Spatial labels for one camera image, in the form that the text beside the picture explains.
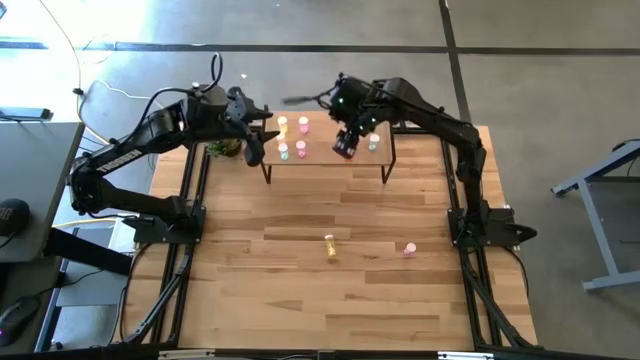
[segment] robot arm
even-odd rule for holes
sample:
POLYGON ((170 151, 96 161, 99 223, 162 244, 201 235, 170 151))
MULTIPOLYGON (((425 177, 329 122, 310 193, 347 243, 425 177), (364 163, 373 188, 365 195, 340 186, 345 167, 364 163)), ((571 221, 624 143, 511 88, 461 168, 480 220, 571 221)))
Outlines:
POLYGON ((481 178, 486 150, 478 130, 470 123, 456 120, 422 99, 418 90, 402 78, 375 80, 366 83, 340 74, 335 86, 316 96, 286 99, 285 104, 315 100, 329 110, 331 118, 344 123, 333 150, 344 158, 355 155, 360 137, 374 131, 383 121, 392 125, 411 121, 419 127, 453 145, 458 152, 456 175, 464 185, 467 210, 465 232, 486 234, 490 209, 482 198, 481 178), (322 98, 328 96, 329 102, 322 98))
POLYGON ((278 133, 252 132, 249 125, 273 114, 256 108, 238 87, 224 94, 217 86, 207 90, 194 84, 192 89, 181 92, 186 93, 185 99, 144 117, 130 135, 112 139, 110 145, 75 160, 69 179, 75 210, 82 215, 116 208, 158 216, 175 224, 189 217, 185 199, 178 196, 160 199, 118 189, 104 176, 147 154, 223 139, 244 140, 247 164, 260 164, 263 143, 278 133))

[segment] gray metal frame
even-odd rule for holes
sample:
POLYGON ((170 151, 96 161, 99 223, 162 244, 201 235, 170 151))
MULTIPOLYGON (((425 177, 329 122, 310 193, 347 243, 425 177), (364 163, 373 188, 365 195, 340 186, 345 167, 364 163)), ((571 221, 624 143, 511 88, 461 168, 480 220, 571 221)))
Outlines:
POLYGON ((556 197, 562 197, 574 189, 580 191, 589 216, 589 221, 591 222, 591 227, 593 228, 605 266, 609 272, 608 276, 595 278, 591 281, 583 281, 582 287, 585 291, 640 282, 640 270, 624 273, 618 271, 618 266, 613 258, 607 235, 602 225, 602 218, 598 214, 598 209, 593 201, 588 184, 589 180, 602 177, 629 161, 636 159, 638 156, 640 156, 640 141, 629 141, 616 151, 613 151, 606 159, 551 189, 551 192, 553 192, 556 197))

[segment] computer mouse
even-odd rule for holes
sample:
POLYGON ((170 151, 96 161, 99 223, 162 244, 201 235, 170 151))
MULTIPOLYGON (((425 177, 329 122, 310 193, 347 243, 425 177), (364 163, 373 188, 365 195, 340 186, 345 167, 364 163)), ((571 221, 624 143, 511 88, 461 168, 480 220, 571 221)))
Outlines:
POLYGON ((29 204, 20 199, 0 202, 0 236, 21 233, 29 224, 29 204))
POLYGON ((0 316, 0 347, 13 344, 38 311, 40 302, 35 296, 24 297, 9 306, 0 316))

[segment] floor stripe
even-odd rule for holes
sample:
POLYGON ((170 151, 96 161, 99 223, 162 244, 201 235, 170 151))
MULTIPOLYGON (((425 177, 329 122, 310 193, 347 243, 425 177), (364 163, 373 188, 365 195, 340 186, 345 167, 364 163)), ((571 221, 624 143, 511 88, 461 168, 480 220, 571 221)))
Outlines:
POLYGON ((453 77, 453 90, 456 93, 456 100, 458 101, 460 119, 471 121, 471 113, 469 111, 469 103, 467 102, 467 94, 464 90, 462 70, 460 70, 460 59, 458 58, 456 39, 453 35, 453 26, 451 24, 449 8, 446 0, 439 0, 438 3, 440 4, 440 15, 442 16, 444 37, 447 41, 447 48, 449 49, 449 63, 451 65, 451 76, 453 77))
MULTIPOLYGON (((24 38, 3 38, 0 49, 48 50, 46 43, 24 38)), ((94 41, 78 46, 87 51, 148 51, 148 52, 328 52, 328 53, 397 53, 446 54, 448 46, 394 45, 239 45, 239 44, 162 44, 144 42, 94 41)), ((455 47, 458 55, 525 55, 525 56, 640 56, 640 48, 517 48, 517 47, 455 47)))
MULTIPOLYGON (((42 42, 0 41, 0 49, 47 50, 42 42)), ((295 52, 295 53, 391 53, 446 54, 445 46, 394 45, 220 45, 220 44, 154 44, 137 42, 92 42, 76 49, 85 51, 117 50, 143 52, 295 52)))

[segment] wooden tabletop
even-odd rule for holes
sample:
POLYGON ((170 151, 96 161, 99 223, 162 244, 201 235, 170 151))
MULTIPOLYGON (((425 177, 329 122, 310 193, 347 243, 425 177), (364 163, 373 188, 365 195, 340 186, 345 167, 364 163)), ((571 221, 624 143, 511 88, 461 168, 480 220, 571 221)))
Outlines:
POLYGON ((380 142, 375 151, 369 151, 369 137, 360 138, 358 150, 355 156, 346 160, 336 154, 331 147, 336 142, 338 131, 344 128, 344 124, 338 124, 331 120, 326 111, 279 111, 267 121, 266 130, 278 130, 278 118, 284 116, 288 119, 289 130, 286 133, 285 142, 289 147, 289 159, 280 159, 278 141, 275 139, 265 144, 265 165, 389 165, 391 164, 391 133, 389 123, 383 122, 376 128, 376 134, 380 136, 380 142), (300 132, 298 119, 306 116, 309 119, 309 133, 300 132), (307 144, 307 154, 304 158, 297 155, 296 142, 303 140, 307 144))
MULTIPOLYGON (((479 130, 488 152, 484 196, 499 207, 504 198, 489 131, 479 130)), ((267 185, 260 168, 247 167, 241 156, 212 159, 180 347, 472 349, 445 216, 440 141, 397 135, 396 149, 386 185, 377 168, 331 166, 282 167, 267 185), (336 238, 335 264, 326 259, 326 234, 336 238), (417 244, 410 259, 402 254, 408 242, 417 244)), ((153 195, 178 194, 185 158, 184 149, 160 156, 153 195)), ((166 252, 166 245, 153 245, 139 261, 127 333, 157 298, 166 252)), ((518 263, 500 248, 487 248, 487 260, 497 303, 535 343, 518 263)), ((479 314, 489 339, 481 305, 479 314)))

